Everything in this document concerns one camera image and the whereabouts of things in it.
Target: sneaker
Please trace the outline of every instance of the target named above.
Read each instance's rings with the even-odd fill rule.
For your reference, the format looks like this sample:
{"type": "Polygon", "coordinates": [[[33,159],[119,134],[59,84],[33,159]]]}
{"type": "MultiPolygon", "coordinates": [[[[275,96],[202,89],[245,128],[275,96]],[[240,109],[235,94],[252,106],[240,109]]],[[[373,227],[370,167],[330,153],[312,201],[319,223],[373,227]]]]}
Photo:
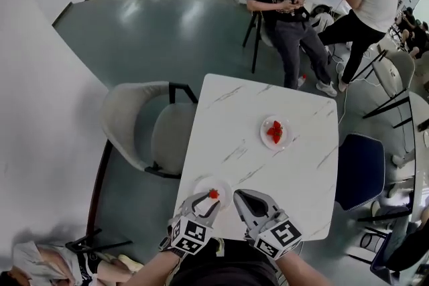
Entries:
{"type": "Polygon", "coordinates": [[[387,197],[392,198],[398,190],[399,190],[399,186],[397,183],[391,185],[389,190],[387,191],[387,197]]]}
{"type": "Polygon", "coordinates": [[[341,93],[343,93],[347,89],[347,86],[349,85],[349,84],[346,84],[345,82],[343,82],[343,80],[341,80],[343,78],[343,74],[344,74],[344,70],[339,72],[339,74],[338,74],[338,90],[341,93]]]}
{"type": "Polygon", "coordinates": [[[318,90],[321,90],[322,92],[325,92],[327,95],[331,96],[331,97],[336,97],[337,93],[336,90],[334,89],[334,84],[332,83],[332,81],[330,82],[329,85],[324,84],[323,82],[319,81],[316,84],[316,88],[318,90]]]}
{"type": "Polygon", "coordinates": [[[380,210],[381,206],[378,200],[374,201],[371,204],[371,216],[375,217],[377,215],[377,211],[380,210]]]}
{"type": "Polygon", "coordinates": [[[398,155],[393,155],[391,157],[391,161],[398,168],[402,168],[405,165],[403,157],[400,157],[398,155]]]}

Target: white chair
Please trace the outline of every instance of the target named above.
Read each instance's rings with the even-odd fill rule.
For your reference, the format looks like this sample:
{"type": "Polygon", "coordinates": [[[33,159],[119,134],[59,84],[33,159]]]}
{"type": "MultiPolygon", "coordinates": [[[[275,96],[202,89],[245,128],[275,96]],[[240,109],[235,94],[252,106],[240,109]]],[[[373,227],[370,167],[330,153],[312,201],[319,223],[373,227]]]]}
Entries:
{"type": "Polygon", "coordinates": [[[159,81],[120,84],[106,96],[101,125],[109,141],[134,167],[141,171],[180,178],[198,99],[188,85],[159,81]],[[176,89],[186,92],[192,103],[176,103],[176,89]],[[134,127],[144,105],[157,96],[170,96],[170,104],[158,116],[151,138],[153,166],[142,161],[134,145],[134,127]]]}
{"type": "Polygon", "coordinates": [[[407,53],[403,51],[399,52],[389,52],[387,50],[382,51],[367,67],[365,67],[358,75],[356,75],[352,80],[356,79],[368,68],[371,68],[371,71],[366,75],[365,79],[374,72],[377,79],[380,81],[381,86],[384,91],[389,96],[389,100],[377,107],[375,110],[371,111],[363,118],[372,117],[378,113],[383,112],[383,107],[391,102],[393,99],[397,98],[399,95],[404,93],[410,88],[411,80],[414,75],[414,60],[407,53]],[[396,83],[394,82],[394,71],[391,68],[387,68],[386,64],[383,63],[383,59],[387,58],[395,66],[398,71],[401,82],[402,89],[397,89],[396,83]]]}

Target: human hand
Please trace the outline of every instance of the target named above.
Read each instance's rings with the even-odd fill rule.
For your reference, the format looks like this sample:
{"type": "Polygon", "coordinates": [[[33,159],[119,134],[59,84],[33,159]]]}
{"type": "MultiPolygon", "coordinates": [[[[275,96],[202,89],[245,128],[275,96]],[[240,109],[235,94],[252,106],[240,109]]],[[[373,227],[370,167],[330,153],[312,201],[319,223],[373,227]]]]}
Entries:
{"type": "Polygon", "coordinates": [[[294,0],[294,4],[299,7],[302,7],[304,6],[304,0],[294,0]]]}
{"type": "Polygon", "coordinates": [[[292,4],[292,1],[290,0],[282,1],[281,3],[278,3],[278,5],[280,10],[284,10],[288,12],[291,12],[295,9],[299,9],[301,7],[301,5],[292,4]]]}

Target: square table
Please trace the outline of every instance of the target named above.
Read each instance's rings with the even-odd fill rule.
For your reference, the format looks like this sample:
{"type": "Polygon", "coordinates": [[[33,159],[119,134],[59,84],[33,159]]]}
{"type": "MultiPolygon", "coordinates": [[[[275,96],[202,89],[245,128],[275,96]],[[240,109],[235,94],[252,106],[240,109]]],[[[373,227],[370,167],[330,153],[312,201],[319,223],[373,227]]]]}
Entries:
{"type": "MultiPolygon", "coordinates": [[[[208,74],[186,153],[176,211],[204,176],[233,191],[269,194],[298,223],[305,240],[326,238],[338,167],[338,117],[333,99],[259,82],[208,74]],[[294,136],[283,151],[261,140],[271,115],[289,120],[294,136]]],[[[232,203],[213,225],[215,237],[243,240],[245,224],[232,203]]]]}

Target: red fruit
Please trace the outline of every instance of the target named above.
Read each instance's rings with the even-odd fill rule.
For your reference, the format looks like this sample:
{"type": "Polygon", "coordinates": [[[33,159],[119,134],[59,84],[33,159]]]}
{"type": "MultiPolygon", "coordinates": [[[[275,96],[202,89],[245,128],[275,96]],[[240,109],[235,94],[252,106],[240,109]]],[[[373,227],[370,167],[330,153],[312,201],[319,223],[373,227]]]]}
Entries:
{"type": "Polygon", "coordinates": [[[219,192],[217,192],[217,190],[215,190],[214,188],[212,188],[210,190],[210,192],[208,193],[209,198],[212,199],[217,199],[219,197],[219,192]]]}

